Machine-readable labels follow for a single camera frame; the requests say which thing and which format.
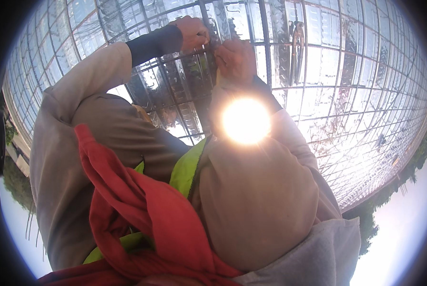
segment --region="person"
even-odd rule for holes
[[[94,186],[82,169],[74,127],[87,124],[125,167],[135,168],[143,158],[145,175],[170,183],[189,147],[106,92],[128,82],[134,66],[208,42],[201,20],[185,16],[99,49],[44,91],[30,176],[53,270],[81,265],[96,248],[88,221]],[[257,77],[251,44],[226,40],[215,58],[219,77],[209,110],[213,135],[203,140],[186,194],[211,248],[246,273],[234,278],[239,284],[348,284],[359,253],[358,220],[342,219],[297,125]],[[240,146],[222,132],[222,110],[240,94],[260,101],[271,115],[270,135],[259,144]]]

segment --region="hand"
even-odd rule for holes
[[[250,84],[256,75],[256,57],[249,41],[226,40],[215,51],[216,65],[224,78]]]
[[[199,18],[185,16],[169,23],[180,29],[183,35],[183,52],[190,52],[194,48],[202,49],[210,41],[209,31]]]

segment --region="high-visibility vest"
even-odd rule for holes
[[[199,159],[204,151],[206,142],[210,140],[210,136],[204,138],[188,152],[186,152],[175,164],[171,176],[169,185],[181,192],[185,198],[190,195],[191,188],[193,187],[194,177],[196,175]],[[137,172],[143,174],[145,163],[142,160],[137,167],[134,168]],[[154,248],[153,241],[150,237],[143,234],[142,232],[134,232],[124,237],[120,237],[119,240],[121,245],[126,252],[131,252],[136,249],[142,239],[146,239],[148,243]],[[83,264],[91,263],[103,258],[103,255],[98,247],[93,249],[91,253],[86,257]]]

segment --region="red rag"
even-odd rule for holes
[[[89,222],[104,259],[39,279],[44,285],[129,285],[157,274],[194,278],[205,285],[238,285],[242,273],[211,250],[188,200],[170,185],[125,168],[97,143],[85,124],[75,127],[80,159],[95,186]],[[156,252],[125,252],[119,242],[129,226],[154,239]]]

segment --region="green foliage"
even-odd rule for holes
[[[376,225],[374,221],[373,213],[381,206],[387,204],[390,201],[391,195],[397,193],[399,186],[404,184],[407,180],[415,184],[417,182],[415,171],[423,168],[425,162],[427,162],[427,130],[416,152],[400,172],[399,182],[395,180],[391,184],[384,186],[369,199],[342,214],[342,217],[345,219],[353,219],[359,216],[361,234],[359,256],[365,255],[368,252],[368,248],[371,245],[370,241],[377,235],[379,230],[379,226]]]
[[[5,157],[4,186],[23,209],[30,210],[31,206],[33,207],[34,201],[29,178],[21,172],[9,156]]]
[[[5,144],[10,145],[13,137],[18,134],[15,126],[12,123],[9,123],[5,126]]]

